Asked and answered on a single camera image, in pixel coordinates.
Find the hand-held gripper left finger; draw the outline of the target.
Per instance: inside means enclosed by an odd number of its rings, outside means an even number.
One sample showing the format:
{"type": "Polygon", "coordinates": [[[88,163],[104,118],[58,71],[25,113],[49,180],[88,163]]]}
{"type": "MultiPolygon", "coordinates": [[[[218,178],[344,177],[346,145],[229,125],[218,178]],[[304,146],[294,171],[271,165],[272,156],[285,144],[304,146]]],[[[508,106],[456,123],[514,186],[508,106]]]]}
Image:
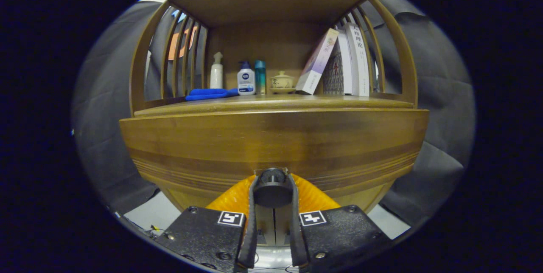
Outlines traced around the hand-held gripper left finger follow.
{"type": "Polygon", "coordinates": [[[241,180],[206,207],[188,206],[156,243],[181,261],[210,273],[246,273],[256,258],[253,190],[256,175],[241,180]]]}

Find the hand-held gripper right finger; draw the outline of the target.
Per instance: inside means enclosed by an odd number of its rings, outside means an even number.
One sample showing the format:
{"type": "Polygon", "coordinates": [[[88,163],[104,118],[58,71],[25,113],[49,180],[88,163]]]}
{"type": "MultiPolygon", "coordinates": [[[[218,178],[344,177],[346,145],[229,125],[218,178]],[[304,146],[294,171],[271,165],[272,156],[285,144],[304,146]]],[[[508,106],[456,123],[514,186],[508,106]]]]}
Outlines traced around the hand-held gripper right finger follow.
{"type": "Polygon", "coordinates": [[[291,259],[299,272],[353,272],[392,246],[392,240],[359,206],[339,206],[295,174],[288,179],[293,188],[291,259]]]}

